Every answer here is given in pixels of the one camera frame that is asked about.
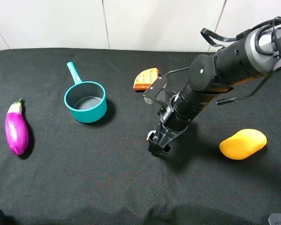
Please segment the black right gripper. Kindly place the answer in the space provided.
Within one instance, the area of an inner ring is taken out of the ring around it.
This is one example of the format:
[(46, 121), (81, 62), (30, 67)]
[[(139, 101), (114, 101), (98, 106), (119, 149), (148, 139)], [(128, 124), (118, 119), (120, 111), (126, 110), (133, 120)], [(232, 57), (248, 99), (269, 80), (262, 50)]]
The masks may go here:
[(164, 148), (163, 153), (169, 153), (171, 151), (171, 147), (169, 143), (180, 136), (182, 133), (186, 131), (186, 128), (181, 131), (173, 130), (167, 126), (165, 126), (162, 122), (159, 122), (157, 130), (154, 134), (154, 140), (151, 137), (148, 137), (149, 147), (148, 151), (152, 155), (159, 154), (159, 148)]

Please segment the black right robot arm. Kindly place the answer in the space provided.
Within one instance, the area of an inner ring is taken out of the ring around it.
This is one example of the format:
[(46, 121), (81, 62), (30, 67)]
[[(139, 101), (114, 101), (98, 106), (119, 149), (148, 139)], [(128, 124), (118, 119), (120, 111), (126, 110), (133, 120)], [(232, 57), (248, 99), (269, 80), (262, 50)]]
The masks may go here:
[(265, 83), (281, 71), (281, 17), (262, 22), (235, 38), (222, 37), (205, 28), (201, 35), (218, 51), (193, 60), (186, 68), (186, 86), (179, 92), (167, 89), (164, 74), (143, 94), (148, 104), (160, 105), (158, 127), (148, 136), (148, 149), (155, 156), (167, 154), (170, 142), (185, 132), (217, 95), (254, 78), (262, 77)]

